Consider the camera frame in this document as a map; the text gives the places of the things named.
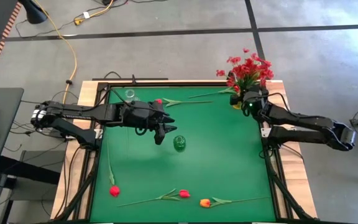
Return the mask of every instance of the green mat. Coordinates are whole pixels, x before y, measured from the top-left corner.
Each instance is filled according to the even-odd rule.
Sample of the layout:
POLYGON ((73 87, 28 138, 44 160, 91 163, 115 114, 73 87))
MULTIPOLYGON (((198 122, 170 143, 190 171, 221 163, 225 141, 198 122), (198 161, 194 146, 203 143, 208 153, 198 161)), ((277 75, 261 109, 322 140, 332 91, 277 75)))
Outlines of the green mat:
MULTIPOLYGON (((188 96, 223 90, 221 87, 134 88, 142 101, 212 100, 165 108, 178 129, 160 146, 154 132, 137 136, 132 128, 107 128, 103 136, 91 222, 271 222, 271 198, 201 208, 200 199, 240 200, 270 197, 258 124, 229 105, 229 94, 188 99, 188 96), (173 138, 186 138, 184 152, 176 152, 173 138), (109 144, 111 166, 121 194, 109 194, 109 144), (126 207, 125 203, 158 197, 172 189, 187 189, 191 197, 180 202, 158 200, 126 207)), ((116 89, 125 97, 125 89, 116 89)), ((110 103, 118 102, 111 92, 110 103)))

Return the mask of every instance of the concrete floor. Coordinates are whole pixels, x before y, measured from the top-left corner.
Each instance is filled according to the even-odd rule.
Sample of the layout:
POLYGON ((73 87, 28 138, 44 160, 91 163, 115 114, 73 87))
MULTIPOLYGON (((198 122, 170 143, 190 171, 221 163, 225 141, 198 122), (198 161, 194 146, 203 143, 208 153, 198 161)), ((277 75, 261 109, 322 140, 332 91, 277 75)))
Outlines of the concrete floor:
MULTIPOLYGON (((39 0, 57 26, 84 10, 97 7, 92 0, 39 0)), ((251 0, 258 27, 335 26, 358 24, 358 1, 251 0)), ((22 9, 16 22, 25 18, 22 9)), ((250 28, 244 0, 169 0, 129 4, 75 27, 63 34, 101 34, 178 29, 250 28)), ((19 25, 22 35, 48 31, 48 22, 19 25)), ((13 29, 10 37, 17 37, 13 29)), ((320 114, 343 123, 358 110, 358 29, 260 33, 266 59, 272 61, 275 79, 283 80, 293 111, 320 114)), ((122 77, 214 79, 214 71, 229 68, 228 56, 255 52, 252 33, 171 35, 76 39, 70 43, 78 56, 78 71, 71 91, 79 94, 81 82, 114 70, 122 77)), ((73 59, 61 40, 6 42, 0 56, 0 87, 25 90, 23 99, 49 100, 65 87, 73 59)), ((16 120, 29 121, 33 105, 22 104, 16 120)), ((43 150, 58 141, 43 136, 9 136, 7 147, 23 144, 25 150, 43 150)), ((351 152, 302 144, 311 191, 322 220, 358 223, 358 138, 351 152)), ((4 152, 18 158, 20 152, 4 152)), ((15 203, 10 222, 46 221, 39 202, 15 203)))

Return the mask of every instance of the black floor stripe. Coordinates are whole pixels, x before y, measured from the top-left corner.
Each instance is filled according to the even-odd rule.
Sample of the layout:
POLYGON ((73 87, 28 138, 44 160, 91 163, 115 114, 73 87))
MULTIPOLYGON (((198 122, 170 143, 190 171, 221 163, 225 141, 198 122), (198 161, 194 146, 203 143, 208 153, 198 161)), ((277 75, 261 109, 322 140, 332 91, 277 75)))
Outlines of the black floor stripe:
MULTIPOLYGON (((291 31, 319 31, 319 30, 348 30, 358 29, 358 25, 337 25, 337 26, 303 26, 303 27, 266 27, 266 28, 228 28, 228 29, 197 29, 197 30, 165 30, 165 31, 149 31, 149 32, 123 32, 123 33, 105 33, 105 34, 78 34, 66 36, 70 39, 98 39, 98 38, 115 38, 115 37, 153 37, 165 35, 193 35, 193 34, 237 34, 237 33, 253 33, 255 44, 260 57, 264 56, 260 43, 259 33, 261 32, 291 32, 291 31)), ((31 40, 58 40, 57 35, 40 36, 22 39, 20 37, 8 37, 4 39, 6 42, 31 41, 31 40)))
MULTIPOLYGON (((73 36, 64 36, 67 40, 75 39, 95 39, 95 38, 112 38, 112 37, 153 37, 165 35, 193 35, 193 34, 236 34, 252 32, 251 28, 228 28, 228 29, 200 29, 200 30, 166 30, 166 31, 150 31, 150 32, 123 32, 109 34, 78 34, 73 36)), ((59 36, 41 36, 23 39, 21 37, 8 37, 4 41, 28 41, 28 40, 58 40, 59 36)))
POLYGON ((251 23, 252 35, 254 35, 256 51, 260 58, 265 59, 265 54, 264 54, 264 50, 262 47, 262 43, 260 41, 258 27, 256 26, 256 20, 255 20, 255 16, 254 16, 254 11, 252 10, 251 1, 245 0, 245 2, 246 2, 246 6, 247 6, 247 11, 248 11, 249 22, 251 23))
POLYGON ((258 32, 290 32, 290 31, 347 30, 347 29, 358 29, 358 25, 266 27, 266 28, 258 28, 257 30, 258 32))

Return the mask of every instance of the flower bouquet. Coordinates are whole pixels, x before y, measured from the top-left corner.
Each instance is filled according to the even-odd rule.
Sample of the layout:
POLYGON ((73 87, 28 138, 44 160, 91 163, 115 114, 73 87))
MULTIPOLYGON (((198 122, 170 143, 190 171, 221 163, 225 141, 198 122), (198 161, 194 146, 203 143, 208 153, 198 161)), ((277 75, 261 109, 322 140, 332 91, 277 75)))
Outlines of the flower bouquet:
MULTIPOLYGON (((248 49, 243 49, 244 53, 248 53, 248 49)), ((217 77, 226 77, 226 84, 233 87, 234 91, 242 96, 251 87, 259 85, 261 88, 266 86, 266 80, 273 78, 273 71, 269 68, 272 63, 261 59, 256 53, 252 53, 249 58, 245 58, 244 62, 241 57, 229 57, 227 63, 231 63, 233 69, 226 75, 224 70, 217 70, 217 77)))

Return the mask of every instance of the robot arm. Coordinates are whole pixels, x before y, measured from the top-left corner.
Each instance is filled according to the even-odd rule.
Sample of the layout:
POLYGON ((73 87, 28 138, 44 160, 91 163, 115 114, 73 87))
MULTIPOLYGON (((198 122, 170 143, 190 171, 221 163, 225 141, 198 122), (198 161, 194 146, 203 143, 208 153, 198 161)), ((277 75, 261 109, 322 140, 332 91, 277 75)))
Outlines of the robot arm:
POLYGON ((93 129, 81 129, 65 118, 95 121, 106 127, 135 128, 138 135, 145 134, 147 130, 155 131, 154 140, 158 145, 162 143, 166 133, 177 128, 166 124, 175 120, 164 112, 162 104, 158 101, 132 101, 96 106, 65 105, 46 101, 35 107, 31 123, 36 129, 54 128, 60 131, 63 137, 73 136, 82 148, 98 148, 96 132, 93 129))
POLYGON ((241 100, 244 115, 252 115, 255 120, 259 122, 265 121, 272 125, 272 128, 268 129, 268 132, 264 134, 271 146, 281 146, 287 141, 295 141, 326 144, 340 151, 349 151, 354 147, 355 132, 345 124, 323 116, 292 113, 269 102, 268 95, 269 93, 266 89, 262 91, 262 94, 259 93, 258 87, 253 91, 244 93, 242 98, 241 96, 232 95, 231 104, 236 104, 241 100), (287 130, 278 126, 282 124, 290 124, 313 131, 287 130))

